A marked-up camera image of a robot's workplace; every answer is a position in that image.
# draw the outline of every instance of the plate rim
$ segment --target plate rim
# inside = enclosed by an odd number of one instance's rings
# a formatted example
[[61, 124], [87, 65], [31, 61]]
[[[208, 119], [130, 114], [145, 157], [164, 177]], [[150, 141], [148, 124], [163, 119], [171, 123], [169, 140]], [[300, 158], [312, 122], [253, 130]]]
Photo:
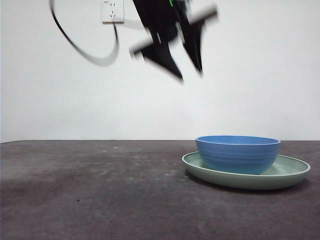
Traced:
[[289, 159], [293, 159], [293, 160], [296, 160], [298, 162], [301, 162], [301, 163], [305, 164], [307, 166], [307, 168], [305, 170], [303, 170], [303, 171], [299, 171], [299, 172], [296, 172], [296, 173], [278, 174], [278, 175], [245, 174], [245, 173], [236, 173], [236, 172], [229, 172], [229, 171], [219, 171], [219, 170], [204, 168], [204, 167], [201, 167], [201, 166], [196, 166], [196, 165], [193, 165], [193, 164], [191, 164], [191, 163], [189, 163], [189, 162], [187, 162], [185, 160], [185, 157], [187, 157], [189, 155], [192, 155], [192, 154], [198, 154], [198, 153], [199, 153], [198, 151], [193, 151], [193, 152], [186, 153], [185, 155], [182, 156], [182, 161], [185, 164], [189, 165], [189, 166], [195, 167], [197, 169], [202, 169], [202, 170], [205, 170], [205, 171], [208, 171], [208, 172], [220, 173], [220, 174], [228, 174], [228, 175], [236, 175], [236, 176], [244, 176], [244, 177], [249, 177], [249, 176], [251, 177], [252, 176], [252, 177], [260, 177], [260, 178], [296, 176], [296, 175], [301, 175], [301, 174], [307, 173], [311, 169], [310, 164], [305, 162], [305, 161], [303, 161], [303, 160], [300, 160], [300, 159], [292, 157], [292, 156], [286, 156], [286, 155], [277, 154], [277, 156], [285, 157], [285, 158], [289, 158]]

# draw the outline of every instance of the ceramic bowl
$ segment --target ceramic bowl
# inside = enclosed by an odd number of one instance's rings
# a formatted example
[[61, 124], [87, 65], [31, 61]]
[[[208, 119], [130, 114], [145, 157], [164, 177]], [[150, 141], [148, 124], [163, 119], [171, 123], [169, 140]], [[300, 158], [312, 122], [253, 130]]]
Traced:
[[213, 170], [260, 174], [275, 161], [280, 141], [260, 136], [201, 136], [196, 146], [204, 163]]

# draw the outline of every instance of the bowl rim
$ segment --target bowl rim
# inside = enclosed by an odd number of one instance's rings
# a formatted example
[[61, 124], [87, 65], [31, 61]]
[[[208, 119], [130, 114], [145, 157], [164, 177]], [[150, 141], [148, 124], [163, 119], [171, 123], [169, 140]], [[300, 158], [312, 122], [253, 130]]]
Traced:
[[[221, 142], [214, 142], [214, 141], [204, 141], [204, 140], [199, 139], [199, 138], [205, 138], [205, 137], [249, 137], [249, 138], [259, 138], [259, 139], [270, 139], [270, 140], [274, 140], [276, 142], [264, 143], [264, 144], [236, 144], [236, 143], [221, 143]], [[206, 135], [206, 136], [199, 136], [195, 140], [198, 142], [207, 143], [207, 144], [219, 144], [219, 145], [231, 145], [231, 146], [267, 146], [267, 145], [276, 145], [276, 144], [281, 143], [280, 140], [275, 139], [275, 138], [265, 137], [265, 136], [250, 136], [250, 135]]]

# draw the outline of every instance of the white wall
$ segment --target white wall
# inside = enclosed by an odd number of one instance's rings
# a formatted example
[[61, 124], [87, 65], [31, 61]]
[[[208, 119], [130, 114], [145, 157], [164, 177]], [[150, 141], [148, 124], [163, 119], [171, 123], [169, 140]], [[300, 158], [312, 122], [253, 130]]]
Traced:
[[[56, 0], [69, 36], [97, 57], [113, 46], [101, 0]], [[212, 3], [193, 0], [196, 12]], [[110, 67], [80, 56], [55, 25], [47, 0], [1, 1], [1, 141], [194, 139], [238, 134], [320, 140], [320, 1], [216, 0], [203, 78], [180, 41], [171, 53], [185, 84], [129, 48], [148, 38], [118, 27]], [[138, 20], [131, 0], [125, 17]]]

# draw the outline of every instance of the ceramic plate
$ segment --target ceramic plate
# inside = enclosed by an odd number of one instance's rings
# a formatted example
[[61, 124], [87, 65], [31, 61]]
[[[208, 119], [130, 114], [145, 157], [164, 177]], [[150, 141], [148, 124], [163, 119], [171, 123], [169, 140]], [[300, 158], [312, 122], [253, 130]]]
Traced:
[[237, 189], [283, 189], [299, 183], [308, 174], [310, 165], [297, 158], [278, 155], [273, 165], [259, 175], [217, 171], [208, 168], [198, 152], [182, 157], [186, 169], [206, 182]]

